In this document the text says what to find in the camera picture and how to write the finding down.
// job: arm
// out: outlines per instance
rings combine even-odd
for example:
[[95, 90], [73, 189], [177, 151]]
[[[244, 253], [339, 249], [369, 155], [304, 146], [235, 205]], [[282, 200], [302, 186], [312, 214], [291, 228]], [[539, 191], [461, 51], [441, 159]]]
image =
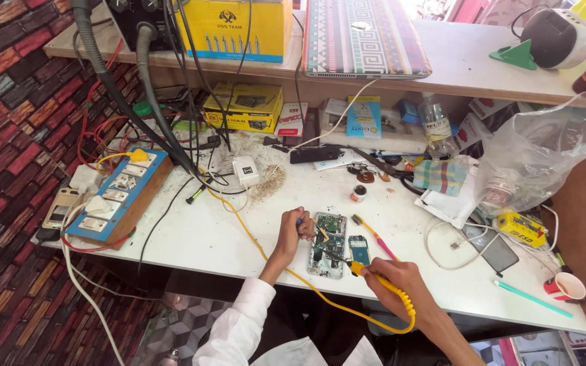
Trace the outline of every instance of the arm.
[[[297, 219], [302, 223], [296, 226]], [[241, 292], [212, 326], [210, 338], [193, 356], [194, 365], [245, 365], [255, 353], [270, 302], [275, 296], [273, 285], [293, 261], [300, 239], [315, 235], [309, 212], [303, 207], [284, 212], [275, 250], [259, 278], [246, 278]]]
[[372, 273], [384, 276], [397, 288], [401, 288], [411, 299], [417, 311], [415, 325], [442, 352], [447, 355], [455, 366], [484, 366], [483, 360], [470, 347], [467, 340], [460, 334], [454, 322], [444, 310], [435, 303], [431, 293], [422, 280], [417, 264], [411, 262], [385, 261], [380, 258], [372, 260], [372, 264], [362, 270], [368, 286], [384, 306], [396, 316], [409, 322], [404, 303], [399, 296], [388, 291]]

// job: white sleeve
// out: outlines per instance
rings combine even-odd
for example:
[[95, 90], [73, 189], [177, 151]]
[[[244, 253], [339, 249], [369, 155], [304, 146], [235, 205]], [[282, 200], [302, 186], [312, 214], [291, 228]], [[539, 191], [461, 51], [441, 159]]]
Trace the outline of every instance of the white sleeve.
[[248, 365], [256, 351], [275, 289], [258, 278], [246, 278], [231, 308], [212, 326], [210, 338], [193, 355], [194, 366]]

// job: checkered cloth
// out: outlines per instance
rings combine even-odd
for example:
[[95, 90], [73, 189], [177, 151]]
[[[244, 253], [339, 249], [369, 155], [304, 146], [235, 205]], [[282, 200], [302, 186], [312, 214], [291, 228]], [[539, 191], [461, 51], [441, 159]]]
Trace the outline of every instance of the checkered cloth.
[[415, 167], [413, 185], [448, 196], [457, 196], [467, 177], [467, 168], [449, 162], [423, 160]]

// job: white table surface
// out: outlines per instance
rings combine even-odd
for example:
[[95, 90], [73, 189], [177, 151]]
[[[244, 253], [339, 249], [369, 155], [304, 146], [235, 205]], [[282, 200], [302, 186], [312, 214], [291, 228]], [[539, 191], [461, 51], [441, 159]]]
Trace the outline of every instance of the white table surface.
[[[217, 149], [212, 170], [224, 169], [225, 164], [231, 162], [232, 156], [250, 155], [255, 158], [263, 177], [265, 166], [279, 162], [284, 153], [259, 144], [258, 138], [261, 136], [264, 135], [241, 132], [231, 135], [232, 154], [229, 155], [224, 146]], [[201, 161], [207, 165], [207, 158]], [[285, 162], [282, 166], [286, 172], [283, 185], [262, 202], [252, 200], [240, 212], [241, 218], [267, 255], [275, 247], [281, 213], [285, 210], [304, 206], [312, 215], [316, 212], [330, 212], [350, 217], [356, 213], [377, 231], [396, 256], [403, 261], [418, 264], [430, 292], [445, 311], [586, 332], [586, 317], [582, 308], [575, 304], [549, 300], [544, 294], [542, 283], [552, 276], [551, 271], [524, 250], [514, 249], [520, 261], [503, 272], [502, 281], [571, 312], [573, 319], [496, 287], [492, 281], [498, 278], [482, 258], [458, 271], [439, 268], [427, 255], [423, 240], [426, 231], [439, 223], [440, 219], [413, 204], [416, 196], [398, 180], [385, 183], [376, 179], [375, 183], [367, 185], [368, 193], [362, 204], [353, 204], [348, 197], [358, 181], [346, 169], [318, 172], [310, 163], [290, 165]], [[96, 254], [138, 261], [141, 246], [150, 229], [189, 178], [190, 175], [181, 167], [175, 168], [138, 222], [137, 232], [132, 239], [119, 251], [106, 250]], [[232, 187], [238, 186], [232, 176], [228, 177], [228, 181]], [[175, 199], [171, 210], [146, 245], [142, 261], [237, 278], [258, 276], [265, 261], [235, 215], [225, 211], [221, 202], [208, 192], [200, 194], [192, 205], [185, 202], [198, 187], [200, 183], [192, 180]], [[251, 194], [256, 193], [258, 188], [252, 189]], [[229, 201], [239, 208], [245, 196], [234, 196]], [[347, 235], [365, 236], [371, 257], [386, 258], [370, 232], [364, 227], [356, 226], [352, 220], [348, 220]], [[450, 225], [442, 225], [432, 231], [429, 243], [438, 261], [445, 266], [456, 266], [476, 255], [476, 250], [471, 245], [461, 245], [457, 251], [449, 247], [451, 243], [461, 239]], [[78, 247], [93, 247], [76, 238], [71, 241]], [[45, 245], [60, 247], [58, 242]], [[361, 277], [351, 276], [346, 268], [345, 275], [340, 280], [308, 274], [309, 251], [310, 243], [301, 241], [289, 268], [324, 292], [376, 299], [365, 281]], [[553, 263], [548, 255], [541, 256], [543, 261]], [[556, 265], [553, 263], [550, 267], [555, 269]], [[297, 278], [285, 272], [277, 282], [306, 288]]]

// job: white charger adapter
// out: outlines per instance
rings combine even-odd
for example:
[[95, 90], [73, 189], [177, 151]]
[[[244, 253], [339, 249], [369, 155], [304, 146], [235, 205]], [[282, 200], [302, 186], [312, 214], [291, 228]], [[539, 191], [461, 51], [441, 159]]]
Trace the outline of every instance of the white charger adapter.
[[232, 159], [232, 169], [241, 187], [250, 187], [259, 183], [259, 172], [251, 156], [237, 156]]

